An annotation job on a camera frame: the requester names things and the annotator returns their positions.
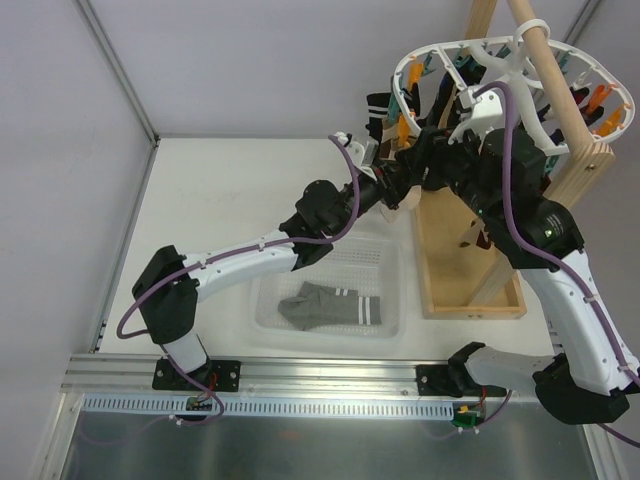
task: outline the white plastic ring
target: white plastic ring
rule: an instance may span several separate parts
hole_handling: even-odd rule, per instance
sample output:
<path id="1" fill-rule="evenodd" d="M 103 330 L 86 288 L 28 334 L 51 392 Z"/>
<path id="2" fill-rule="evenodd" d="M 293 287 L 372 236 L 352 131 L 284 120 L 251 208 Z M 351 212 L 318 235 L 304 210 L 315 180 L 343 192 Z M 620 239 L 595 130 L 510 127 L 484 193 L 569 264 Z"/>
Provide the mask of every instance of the white plastic ring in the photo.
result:
<path id="1" fill-rule="evenodd" d="M 551 29 L 549 28 L 549 25 L 547 25 L 547 22 L 545 22 L 544 20 L 540 20 L 539 18 L 534 18 L 533 20 L 527 20 L 516 29 L 515 33 L 513 34 L 513 42 L 517 45 L 522 38 L 522 35 L 524 35 L 527 30 L 531 30 L 535 27 L 542 28 L 545 37 L 547 37 L 547 40 L 551 38 Z"/>

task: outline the white table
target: white table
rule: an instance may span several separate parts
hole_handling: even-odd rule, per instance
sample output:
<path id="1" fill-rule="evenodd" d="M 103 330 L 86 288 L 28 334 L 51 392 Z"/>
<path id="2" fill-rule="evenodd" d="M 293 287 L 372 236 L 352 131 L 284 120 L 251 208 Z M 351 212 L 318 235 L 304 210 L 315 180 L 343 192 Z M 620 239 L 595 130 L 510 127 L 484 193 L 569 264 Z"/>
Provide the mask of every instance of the white table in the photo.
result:
<path id="1" fill-rule="evenodd" d="M 349 181 L 342 156 L 328 140 L 164 139 L 151 173 L 100 346 L 103 353 L 159 353 L 148 337 L 119 340 L 120 316 L 131 287 L 155 251 L 174 244 L 181 253 L 211 251 L 255 239 L 294 213 L 304 187 L 326 178 Z M 553 354 L 540 304 L 522 281 L 528 313 L 520 320 L 425 320 L 421 313 L 411 218 L 387 224 L 377 208 L 354 232 L 395 240 L 406 266 L 406 328 L 384 348 L 353 337 L 331 345 L 292 342 L 264 334 L 250 320 L 250 284 L 231 287 L 198 305 L 196 331 L 210 355 L 441 360 L 470 341 L 529 354 Z M 126 331 L 144 328 L 139 313 Z"/>

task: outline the white plastic basket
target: white plastic basket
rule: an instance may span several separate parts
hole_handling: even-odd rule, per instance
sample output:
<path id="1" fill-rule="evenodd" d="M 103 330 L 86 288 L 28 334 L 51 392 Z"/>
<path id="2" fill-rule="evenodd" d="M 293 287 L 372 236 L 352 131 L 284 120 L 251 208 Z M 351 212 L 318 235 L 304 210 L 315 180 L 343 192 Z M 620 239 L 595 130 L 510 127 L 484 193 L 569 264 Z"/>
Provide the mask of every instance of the white plastic basket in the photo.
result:
<path id="1" fill-rule="evenodd" d="M 251 288 L 253 325 L 265 332 L 307 339 L 335 338 L 336 335 L 391 339 L 404 325 L 404 277 L 400 252 L 392 241 L 344 238 L 311 267 L 254 280 Z M 355 289 L 362 296 L 379 296 L 382 325 L 327 325 L 304 332 L 297 330 L 278 312 L 278 304 L 285 298 L 295 297 L 304 282 Z"/>

